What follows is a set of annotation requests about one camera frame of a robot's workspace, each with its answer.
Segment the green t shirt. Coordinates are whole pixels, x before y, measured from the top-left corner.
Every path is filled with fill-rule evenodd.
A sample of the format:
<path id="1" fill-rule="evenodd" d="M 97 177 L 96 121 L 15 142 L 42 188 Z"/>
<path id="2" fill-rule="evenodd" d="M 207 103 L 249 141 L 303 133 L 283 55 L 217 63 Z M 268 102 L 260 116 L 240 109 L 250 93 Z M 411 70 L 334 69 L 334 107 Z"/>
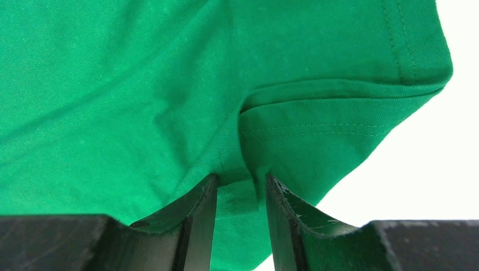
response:
<path id="1" fill-rule="evenodd" d="M 270 254 L 452 76 L 435 1 L 2 1 L 1 214 L 125 224 L 220 177 L 212 270 Z"/>

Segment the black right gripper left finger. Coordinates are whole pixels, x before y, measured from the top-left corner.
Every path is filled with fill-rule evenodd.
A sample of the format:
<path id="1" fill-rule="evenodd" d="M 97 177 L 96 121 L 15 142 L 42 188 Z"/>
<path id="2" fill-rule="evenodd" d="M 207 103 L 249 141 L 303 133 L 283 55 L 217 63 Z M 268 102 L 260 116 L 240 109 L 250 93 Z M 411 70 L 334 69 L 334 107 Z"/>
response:
<path id="1" fill-rule="evenodd" d="M 1 217 L 2 270 L 209 270 L 216 175 L 131 225 L 107 215 Z"/>

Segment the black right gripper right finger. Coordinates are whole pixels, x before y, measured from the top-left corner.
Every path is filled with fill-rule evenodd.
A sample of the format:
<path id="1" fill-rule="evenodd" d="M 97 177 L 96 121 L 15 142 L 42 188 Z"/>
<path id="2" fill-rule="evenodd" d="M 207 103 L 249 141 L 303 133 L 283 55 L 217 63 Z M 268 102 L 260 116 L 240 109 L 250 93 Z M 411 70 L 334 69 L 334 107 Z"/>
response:
<path id="1" fill-rule="evenodd" d="M 374 220 L 355 227 L 273 175 L 266 205 L 276 270 L 477 270 L 476 220 Z"/>

